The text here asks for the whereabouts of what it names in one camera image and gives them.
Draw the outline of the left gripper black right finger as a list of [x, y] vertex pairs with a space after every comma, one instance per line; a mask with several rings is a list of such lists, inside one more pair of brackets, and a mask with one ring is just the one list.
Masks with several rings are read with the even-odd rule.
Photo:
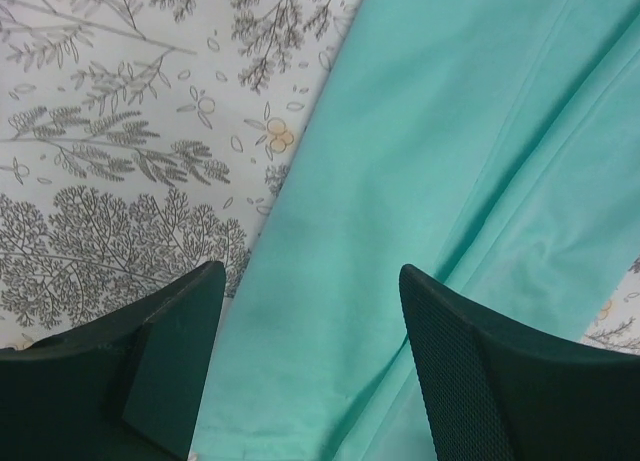
[[533, 329], [412, 265], [399, 291], [440, 460], [635, 460], [639, 360]]

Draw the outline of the teal t shirt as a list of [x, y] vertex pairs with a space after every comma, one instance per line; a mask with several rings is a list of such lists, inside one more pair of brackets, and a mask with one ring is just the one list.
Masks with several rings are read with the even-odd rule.
[[432, 460], [412, 264], [579, 338], [639, 254], [639, 0], [364, 0], [209, 369], [203, 460]]

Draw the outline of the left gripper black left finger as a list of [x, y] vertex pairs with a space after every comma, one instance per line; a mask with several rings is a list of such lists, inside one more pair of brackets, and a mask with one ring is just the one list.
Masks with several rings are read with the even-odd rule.
[[1, 352], [5, 460], [188, 458], [225, 291], [206, 262], [161, 290]]

